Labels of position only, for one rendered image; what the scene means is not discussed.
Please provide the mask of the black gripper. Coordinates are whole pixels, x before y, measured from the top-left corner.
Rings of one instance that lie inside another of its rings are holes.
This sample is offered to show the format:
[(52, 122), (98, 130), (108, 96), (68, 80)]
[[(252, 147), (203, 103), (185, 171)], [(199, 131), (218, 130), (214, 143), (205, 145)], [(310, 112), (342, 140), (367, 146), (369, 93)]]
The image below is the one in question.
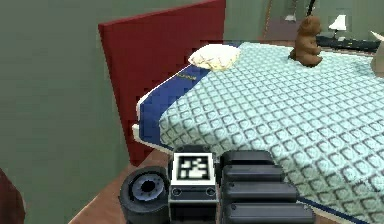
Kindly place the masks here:
[(169, 224), (166, 169), (149, 166), (132, 172), (118, 196), (126, 224)]

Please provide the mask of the dark red-brown round object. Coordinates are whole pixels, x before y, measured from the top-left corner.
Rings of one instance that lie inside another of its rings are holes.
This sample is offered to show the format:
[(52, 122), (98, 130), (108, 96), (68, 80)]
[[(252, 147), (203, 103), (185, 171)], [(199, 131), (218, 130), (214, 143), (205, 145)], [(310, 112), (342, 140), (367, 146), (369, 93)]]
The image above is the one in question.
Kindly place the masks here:
[(20, 192), (0, 168), (0, 224), (24, 224), (25, 215)]

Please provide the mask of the bed with pale green cover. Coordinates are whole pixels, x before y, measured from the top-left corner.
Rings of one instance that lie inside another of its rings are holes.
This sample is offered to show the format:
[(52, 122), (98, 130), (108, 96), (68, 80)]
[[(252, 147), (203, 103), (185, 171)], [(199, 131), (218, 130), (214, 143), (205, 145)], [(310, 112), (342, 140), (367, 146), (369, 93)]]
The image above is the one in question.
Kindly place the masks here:
[(384, 224), (384, 79), (367, 56), (326, 52), (306, 68), (283, 46), (244, 42), (210, 71), (189, 53), (222, 38), (225, 0), (99, 25), (133, 164), (206, 144), (265, 150), (303, 202), (357, 224)]

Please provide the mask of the white pillow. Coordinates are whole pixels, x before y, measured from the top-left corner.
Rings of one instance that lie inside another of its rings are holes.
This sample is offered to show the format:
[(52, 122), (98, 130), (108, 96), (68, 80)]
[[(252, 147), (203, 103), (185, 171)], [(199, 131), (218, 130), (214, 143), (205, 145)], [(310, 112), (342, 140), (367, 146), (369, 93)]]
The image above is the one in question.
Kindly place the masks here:
[(225, 44), (208, 44), (195, 51), (188, 58), (188, 62), (199, 68), (226, 70), (236, 62), (240, 53), (241, 50), (238, 47)]

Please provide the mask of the brown teddy bear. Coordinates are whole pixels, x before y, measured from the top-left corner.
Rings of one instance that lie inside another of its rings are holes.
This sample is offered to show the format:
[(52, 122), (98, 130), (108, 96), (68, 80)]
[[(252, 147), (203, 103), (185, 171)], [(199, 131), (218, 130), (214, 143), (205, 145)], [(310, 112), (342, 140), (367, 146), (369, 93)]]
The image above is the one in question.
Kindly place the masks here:
[(293, 50), (289, 58), (298, 61), (306, 67), (316, 67), (322, 58), (319, 56), (321, 48), (317, 45), (316, 36), (321, 32), (320, 18), (307, 16), (300, 24)]

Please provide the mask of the dark low table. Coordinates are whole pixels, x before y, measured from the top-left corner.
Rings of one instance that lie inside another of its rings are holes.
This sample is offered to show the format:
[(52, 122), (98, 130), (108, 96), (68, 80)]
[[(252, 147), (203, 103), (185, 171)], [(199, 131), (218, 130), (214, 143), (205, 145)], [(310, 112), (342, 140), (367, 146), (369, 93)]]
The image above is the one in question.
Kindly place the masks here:
[(332, 37), (317, 36), (317, 44), (321, 47), (327, 47), (340, 50), (353, 50), (375, 53), (380, 45), (380, 41), (367, 41), (357, 39), (344, 39), (339, 41)]

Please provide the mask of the white table lamp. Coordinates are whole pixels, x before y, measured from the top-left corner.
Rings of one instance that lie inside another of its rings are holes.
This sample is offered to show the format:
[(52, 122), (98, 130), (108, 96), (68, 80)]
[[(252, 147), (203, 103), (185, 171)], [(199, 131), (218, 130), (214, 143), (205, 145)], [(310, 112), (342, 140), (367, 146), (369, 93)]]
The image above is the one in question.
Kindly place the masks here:
[(337, 41), (343, 41), (345, 39), (344, 36), (337, 36), (339, 31), (346, 31), (346, 15), (340, 14), (336, 17), (336, 19), (328, 26), (330, 30), (333, 31), (333, 38)]

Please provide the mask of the beige pale object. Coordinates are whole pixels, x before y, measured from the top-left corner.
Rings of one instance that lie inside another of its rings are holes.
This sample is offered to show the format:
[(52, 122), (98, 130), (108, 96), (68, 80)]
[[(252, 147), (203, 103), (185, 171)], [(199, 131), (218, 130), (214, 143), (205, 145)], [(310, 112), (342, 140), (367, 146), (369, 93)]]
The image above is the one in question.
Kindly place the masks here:
[(379, 47), (371, 61), (371, 69), (376, 77), (384, 78), (384, 36), (374, 31), (371, 34), (380, 41)]

